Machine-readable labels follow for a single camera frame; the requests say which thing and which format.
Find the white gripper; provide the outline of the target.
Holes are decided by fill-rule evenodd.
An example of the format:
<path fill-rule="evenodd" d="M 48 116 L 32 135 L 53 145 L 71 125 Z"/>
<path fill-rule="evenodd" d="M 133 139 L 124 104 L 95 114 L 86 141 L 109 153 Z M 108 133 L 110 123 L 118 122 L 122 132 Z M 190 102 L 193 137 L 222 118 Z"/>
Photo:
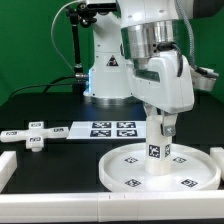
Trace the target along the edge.
<path fill-rule="evenodd" d="M 176 134 L 175 113 L 189 111 L 194 104 L 189 64 L 185 56 L 182 59 L 180 77 L 177 76 L 179 65 L 175 51 L 162 52 L 159 57 L 150 58 L 144 63 L 145 68 L 140 70 L 134 68 L 133 60 L 126 62 L 131 93 L 145 102 L 146 116 L 156 116 L 156 108 L 166 111 L 162 113 L 162 135 L 166 137 Z"/>

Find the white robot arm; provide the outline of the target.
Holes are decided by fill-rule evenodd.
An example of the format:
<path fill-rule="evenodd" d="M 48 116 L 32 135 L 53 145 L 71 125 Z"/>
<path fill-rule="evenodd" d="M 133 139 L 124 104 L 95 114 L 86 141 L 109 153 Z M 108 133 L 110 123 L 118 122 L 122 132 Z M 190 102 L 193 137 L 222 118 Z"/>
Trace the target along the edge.
<path fill-rule="evenodd" d="M 161 133 L 173 136 L 177 115 L 193 107 L 193 89 L 218 78 L 196 65 L 189 21 L 215 15 L 224 0 L 87 0 L 86 8 L 98 20 L 89 96 L 133 96 L 160 110 Z"/>

